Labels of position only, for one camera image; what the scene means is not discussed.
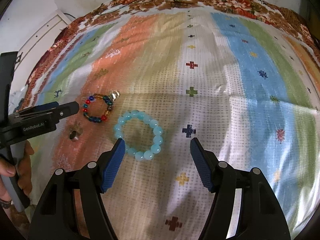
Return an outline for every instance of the blue stripe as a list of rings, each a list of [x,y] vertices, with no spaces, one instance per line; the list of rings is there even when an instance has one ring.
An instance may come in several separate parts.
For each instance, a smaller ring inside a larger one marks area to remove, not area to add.
[[[45,100],[45,95],[47,92],[49,92],[52,88],[52,86],[55,83],[56,78],[63,73],[65,68],[67,67],[68,63],[73,60],[74,56],[76,56],[79,52],[79,49],[85,44],[85,42],[89,39],[91,39],[94,34],[98,31],[99,29],[95,29],[92,31],[89,31],[84,35],[74,46],[74,48],[70,51],[68,51],[64,56],[63,59],[60,61],[58,66],[55,68],[55,70],[50,74],[47,83],[45,84],[44,88],[41,90],[41,93],[38,95],[38,100],[36,102],[36,105],[42,105]]]
[[[236,17],[212,13],[222,35],[226,36],[231,51],[238,60],[250,122],[250,166],[259,167],[279,200],[287,220],[298,200],[295,176],[299,161],[299,147],[293,105],[290,104],[284,80],[277,66],[260,43]],[[260,76],[264,71],[267,77]],[[270,96],[280,102],[274,103]],[[276,130],[285,131],[284,140],[277,140]],[[274,183],[274,174],[281,162],[281,179]]]

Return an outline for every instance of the green cross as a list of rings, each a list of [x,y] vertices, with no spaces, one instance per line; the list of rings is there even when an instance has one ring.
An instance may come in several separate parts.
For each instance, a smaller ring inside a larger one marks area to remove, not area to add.
[[[188,94],[192,98],[193,95],[197,95],[198,94],[198,90],[195,90],[194,87],[190,87],[190,90],[186,90],[186,94]]]

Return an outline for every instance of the multicolored beaded bracelet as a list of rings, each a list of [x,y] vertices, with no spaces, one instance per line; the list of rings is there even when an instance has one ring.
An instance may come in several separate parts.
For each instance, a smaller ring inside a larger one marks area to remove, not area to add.
[[[84,117],[87,118],[90,122],[101,123],[102,121],[106,121],[108,119],[109,113],[112,111],[113,102],[119,96],[120,93],[116,90],[112,90],[108,96],[102,94],[93,94],[89,96],[88,99],[84,102],[82,109]],[[91,116],[88,114],[88,106],[96,99],[102,99],[108,106],[101,117]]]
[[[156,119],[152,119],[145,112],[138,110],[133,110],[131,113],[125,112],[123,116],[118,118],[118,123],[113,128],[113,130],[115,131],[115,137],[123,138],[121,127],[132,118],[138,118],[145,124],[148,124],[153,129],[153,134],[155,135],[155,137],[153,138],[154,144],[151,146],[149,150],[145,152],[137,151],[135,148],[130,148],[127,144],[125,145],[125,150],[128,153],[128,155],[135,157],[137,161],[151,160],[153,159],[154,154],[158,154],[161,151],[160,145],[163,142],[163,138],[161,137],[163,130],[159,126],[159,123]]]

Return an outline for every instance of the colorful striped cloth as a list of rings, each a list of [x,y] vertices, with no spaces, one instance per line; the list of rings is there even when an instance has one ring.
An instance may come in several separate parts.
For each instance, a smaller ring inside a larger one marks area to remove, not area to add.
[[[219,160],[263,171],[293,238],[320,198],[318,69],[303,42],[212,8],[151,9],[90,26],[37,79],[29,106],[55,100],[82,105],[89,95],[110,90],[121,96],[103,124],[79,112],[61,120],[55,132],[31,140],[32,202],[56,168],[79,169],[110,150],[118,117],[138,109],[159,121],[164,143],[151,161],[126,155],[102,196],[119,239],[198,239],[213,194],[196,171],[187,127]],[[93,114],[104,109],[98,102],[90,106]],[[79,141],[69,140],[72,130],[81,133]],[[137,149],[152,144],[152,131],[141,122],[128,122],[124,134]],[[229,236],[240,198],[237,191]]]

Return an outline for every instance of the light blue bead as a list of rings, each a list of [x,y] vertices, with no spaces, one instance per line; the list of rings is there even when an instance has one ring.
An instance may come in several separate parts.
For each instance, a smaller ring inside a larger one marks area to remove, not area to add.
[[[122,132],[120,132],[120,131],[116,132],[116,133],[115,133],[115,137],[116,137],[117,139],[123,138]]]
[[[134,155],[137,161],[142,161],[143,156],[144,156],[143,152],[136,152],[136,154]]]
[[[158,126],[158,124],[159,124],[159,122],[156,120],[156,119],[152,119],[151,121],[150,121],[150,127],[151,128],[155,128],[155,127],[157,127]]]
[[[133,111],[131,111],[131,117],[132,117],[132,118],[137,118],[137,117],[138,117],[138,113],[139,113],[138,110],[133,110]]]
[[[147,114],[143,117],[143,122],[145,124],[149,124],[151,120],[152,120],[152,118]]]
[[[146,115],[145,112],[139,111],[139,113],[138,113],[138,119],[139,119],[139,120],[143,120],[143,118],[144,118],[145,115]]]
[[[150,149],[153,153],[157,154],[161,151],[160,145],[153,144]]]
[[[114,130],[115,132],[121,131],[121,125],[117,123],[117,124],[113,127],[113,130]]]
[[[134,155],[136,154],[137,150],[135,148],[129,148],[128,150],[128,154],[131,156],[131,157],[134,157]]]
[[[161,135],[163,132],[162,128],[160,126],[156,126],[154,129],[153,129],[153,134],[154,135]]]
[[[144,158],[146,159],[146,160],[152,160],[153,159],[153,153],[151,152],[151,151],[145,151],[144,152]]]
[[[127,121],[127,120],[130,120],[131,119],[131,114],[129,112],[125,112],[123,114],[123,118]]]
[[[125,124],[125,120],[124,120],[124,118],[122,116],[118,118],[118,124],[120,124],[120,125],[124,125]]]
[[[162,144],[162,142],[163,142],[163,138],[160,135],[156,135],[153,138],[153,143],[154,144],[160,145],[160,144]]]

